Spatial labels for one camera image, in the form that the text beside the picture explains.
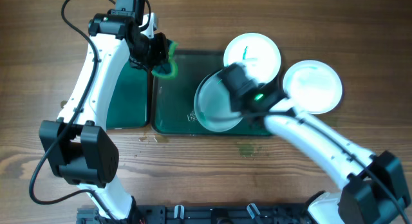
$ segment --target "wooden table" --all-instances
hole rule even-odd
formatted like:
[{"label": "wooden table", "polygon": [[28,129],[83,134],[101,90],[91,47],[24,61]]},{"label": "wooden table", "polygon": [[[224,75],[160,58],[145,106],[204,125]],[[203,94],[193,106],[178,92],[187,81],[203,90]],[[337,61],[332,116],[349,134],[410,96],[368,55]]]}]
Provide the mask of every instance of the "wooden table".
[{"label": "wooden table", "polygon": [[[86,195],[49,207],[28,197],[44,153],[40,123],[56,119],[86,54],[84,39],[61,20],[63,1],[0,0],[0,223],[73,223],[77,208],[91,205]],[[286,69],[303,59],[329,64],[341,76],[344,100],[320,118],[377,154],[396,154],[412,186],[412,0],[150,2],[160,30],[180,48],[224,50],[239,34],[257,32],[279,46]],[[66,14],[86,32],[94,14],[109,8],[104,0],[73,0]],[[150,127],[109,135],[120,151],[117,175],[141,205],[301,202],[319,190],[337,190],[277,137],[156,142]],[[75,190],[44,165],[39,198]]]}]

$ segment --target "green sponge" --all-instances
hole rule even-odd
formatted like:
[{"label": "green sponge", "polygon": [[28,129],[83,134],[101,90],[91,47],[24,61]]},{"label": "green sponge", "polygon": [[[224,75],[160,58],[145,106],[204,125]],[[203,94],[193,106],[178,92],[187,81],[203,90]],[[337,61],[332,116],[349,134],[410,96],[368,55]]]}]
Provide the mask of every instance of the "green sponge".
[{"label": "green sponge", "polygon": [[173,55],[178,43],[171,40],[167,40],[167,43],[169,45],[169,60],[166,64],[153,67],[152,74],[161,79],[174,79],[178,75],[178,65],[174,61]]}]

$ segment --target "green mark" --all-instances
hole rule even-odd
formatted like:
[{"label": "green mark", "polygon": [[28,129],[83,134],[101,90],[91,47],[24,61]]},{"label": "green mark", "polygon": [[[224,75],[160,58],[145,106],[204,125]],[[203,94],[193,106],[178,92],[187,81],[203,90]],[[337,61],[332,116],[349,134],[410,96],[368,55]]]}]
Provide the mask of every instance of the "green mark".
[{"label": "green mark", "polygon": [[246,58],[246,53],[247,53],[247,46],[245,48],[245,51],[243,52],[243,60],[245,60],[245,58]]},{"label": "green mark", "polygon": [[255,153],[255,148],[250,144],[243,144],[238,146],[239,154],[242,157],[252,157]]},{"label": "green mark", "polygon": [[263,94],[258,94],[255,97],[255,101],[258,101],[259,99],[261,99],[263,97]]}]

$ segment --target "black cable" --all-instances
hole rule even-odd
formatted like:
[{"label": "black cable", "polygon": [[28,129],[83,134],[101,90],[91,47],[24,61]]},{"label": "black cable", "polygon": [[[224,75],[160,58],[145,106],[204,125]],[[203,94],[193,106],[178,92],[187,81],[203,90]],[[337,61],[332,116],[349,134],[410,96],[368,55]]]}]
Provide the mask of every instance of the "black cable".
[{"label": "black cable", "polygon": [[39,171],[41,169],[41,167],[43,166],[44,162],[46,161],[48,155],[50,154],[50,152],[56,147],[58,146],[58,144],[60,143],[60,141],[67,137],[68,131],[70,130],[70,126],[74,123],[75,119],[77,118],[77,116],[80,113],[80,109],[84,104],[84,101],[88,95],[88,92],[90,90],[91,84],[95,78],[96,75],[96,71],[97,71],[97,65],[98,65],[98,51],[96,49],[96,46],[93,44],[93,42],[91,41],[91,39],[85,34],[83,33],[81,30],[79,30],[76,26],[74,26],[73,24],[71,24],[67,19],[66,16],[64,15],[64,9],[66,7],[66,5],[69,3],[69,1],[71,0],[65,0],[65,2],[62,5],[62,9],[61,9],[61,16],[63,21],[70,26],[70,28],[73,28],[76,32],[78,32],[81,36],[83,36],[83,38],[85,38],[85,40],[87,40],[87,42],[90,44],[91,49],[93,50],[93,54],[94,54],[94,63],[93,63],[93,69],[89,78],[89,81],[86,85],[86,88],[84,90],[83,95],[81,96],[80,100],[79,100],[79,104],[77,105],[75,112],[72,116],[72,118],[70,119],[70,121],[67,123],[66,127],[62,130],[62,132],[58,135],[58,137],[56,138],[56,140],[50,145],[50,147],[47,149],[47,151],[45,152],[45,154],[43,155],[43,157],[40,159],[40,162],[37,164],[37,167],[35,168],[34,172],[33,172],[33,176],[32,179],[30,180],[30,184],[29,184],[29,195],[30,198],[36,202],[39,205],[52,205],[52,204],[56,204],[58,202],[64,201],[68,198],[71,198],[73,196],[76,196],[80,193],[84,193],[84,192],[88,192],[90,193],[97,201],[97,203],[102,207],[102,209],[104,210],[104,212],[106,212],[106,214],[112,219],[115,220],[115,218],[113,217],[113,215],[110,213],[110,211],[106,208],[106,206],[102,203],[102,201],[100,200],[100,198],[96,195],[95,191],[91,190],[91,189],[82,189],[76,192],[73,192],[71,194],[65,195],[59,199],[56,200],[52,200],[52,201],[42,201],[36,198],[35,194],[34,194],[34,184],[36,181],[36,178],[39,174]]},{"label": "black cable", "polygon": [[342,144],[338,143],[338,141],[336,141],[335,139],[333,139],[331,136],[329,136],[328,134],[326,134],[324,131],[322,131],[321,129],[319,129],[318,127],[314,126],[313,124],[303,120],[303,123],[310,126],[311,128],[313,128],[314,130],[316,130],[318,133],[320,133],[321,135],[323,135],[324,137],[326,137],[328,140],[330,140],[332,143],[334,143],[336,146],[338,146],[344,153],[346,153],[347,155],[349,155],[349,157],[354,160],[357,164],[359,164],[365,171],[365,173],[374,181],[376,182],[379,187],[386,193],[386,195],[388,195],[389,199],[393,202],[393,204],[395,205],[395,207],[397,208],[399,214],[402,216],[402,219],[404,220],[405,223],[410,224],[409,219],[406,216],[405,211],[402,209],[402,207],[398,204],[398,201],[396,200],[396,198],[394,197],[394,195],[392,194],[392,192],[381,182],[381,180],[373,173],[371,172],[368,167],[363,164],[357,157],[355,154],[352,154],[351,152],[349,152],[349,150],[347,150],[345,148],[345,146],[343,146]]},{"label": "black cable", "polygon": [[147,20],[147,23],[145,23],[145,25],[143,25],[143,26],[140,28],[140,31],[141,31],[141,32],[144,31],[144,30],[146,30],[146,29],[149,27],[150,18],[151,18],[151,14],[152,14],[152,9],[150,8],[150,3],[149,3],[149,1],[148,1],[148,0],[144,0],[144,1],[146,2],[147,7],[148,7],[148,9],[149,9],[149,18],[148,18],[148,20]]}]

